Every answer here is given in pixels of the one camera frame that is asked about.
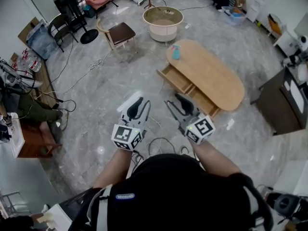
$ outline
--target logo patch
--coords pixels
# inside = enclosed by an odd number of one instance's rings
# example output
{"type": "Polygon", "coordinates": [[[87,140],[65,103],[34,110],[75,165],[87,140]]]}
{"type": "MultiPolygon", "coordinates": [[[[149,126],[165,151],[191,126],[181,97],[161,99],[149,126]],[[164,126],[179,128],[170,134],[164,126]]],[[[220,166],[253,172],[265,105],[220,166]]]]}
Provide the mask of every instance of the logo patch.
{"type": "Polygon", "coordinates": [[[125,199],[132,199],[134,197],[135,197],[135,194],[127,193],[127,194],[117,194],[115,198],[119,200],[125,200],[125,199]]]}

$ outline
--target black chair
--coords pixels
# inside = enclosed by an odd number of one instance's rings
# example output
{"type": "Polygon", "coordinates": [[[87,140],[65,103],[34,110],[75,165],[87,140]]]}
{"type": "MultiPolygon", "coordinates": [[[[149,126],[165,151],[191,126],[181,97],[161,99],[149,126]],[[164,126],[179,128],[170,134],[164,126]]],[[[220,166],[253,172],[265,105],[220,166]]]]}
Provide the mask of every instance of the black chair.
{"type": "Polygon", "coordinates": [[[76,40],[76,42],[78,43],[77,39],[74,37],[73,32],[70,30],[68,24],[65,21],[65,16],[63,14],[58,15],[57,17],[55,17],[52,22],[50,22],[49,26],[48,26],[48,34],[54,38],[54,40],[56,41],[57,45],[60,47],[60,49],[63,51],[61,45],[58,43],[58,41],[61,39],[63,42],[63,38],[66,34],[71,34],[74,38],[74,40],[76,40]],[[51,34],[51,30],[52,27],[54,26],[55,30],[57,30],[57,33],[53,36],[51,34]]]}

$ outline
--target fan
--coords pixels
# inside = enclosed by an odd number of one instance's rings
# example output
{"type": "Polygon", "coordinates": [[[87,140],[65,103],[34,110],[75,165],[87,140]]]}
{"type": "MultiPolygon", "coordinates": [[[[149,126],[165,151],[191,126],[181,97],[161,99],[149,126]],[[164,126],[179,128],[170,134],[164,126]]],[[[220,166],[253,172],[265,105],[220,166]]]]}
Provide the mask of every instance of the fan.
{"type": "MultiPolygon", "coordinates": [[[[69,7],[71,9],[71,11],[75,14],[77,20],[84,20],[81,10],[79,8],[79,6],[81,5],[83,7],[83,3],[82,0],[67,0],[69,7]]],[[[83,23],[82,27],[85,30],[85,33],[81,36],[80,38],[80,42],[82,44],[88,44],[90,42],[92,42],[93,40],[96,39],[96,37],[98,36],[98,30],[96,29],[91,29],[91,30],[87,30],[83,23]]]]}

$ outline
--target round basin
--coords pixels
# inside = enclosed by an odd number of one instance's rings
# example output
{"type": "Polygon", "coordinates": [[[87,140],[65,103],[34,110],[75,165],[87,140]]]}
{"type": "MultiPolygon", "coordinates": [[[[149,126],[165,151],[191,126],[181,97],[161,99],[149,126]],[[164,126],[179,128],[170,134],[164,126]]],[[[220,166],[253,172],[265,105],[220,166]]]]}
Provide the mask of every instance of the round basin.
{"type": "Polygon", "coordinates": [[[184,16],[181,11],[167,6],[152,7],[143,13],[149,24],[150,35],[154,40],[168,42],[177,36],[177,30],[184,16]]]}

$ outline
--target dark wooden cabinet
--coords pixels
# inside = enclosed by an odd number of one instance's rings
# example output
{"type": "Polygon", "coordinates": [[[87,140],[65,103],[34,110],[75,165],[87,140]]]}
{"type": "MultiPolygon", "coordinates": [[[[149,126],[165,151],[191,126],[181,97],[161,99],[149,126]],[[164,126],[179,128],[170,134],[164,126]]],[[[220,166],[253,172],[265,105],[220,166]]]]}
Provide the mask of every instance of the dark wooden cabinet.
{"type": "Polygon", "coordinates": [[[288,68],[260,87],[256,103],[265,119],[276,130],[275,135],[306,128],[308,102],[288,68]]]}

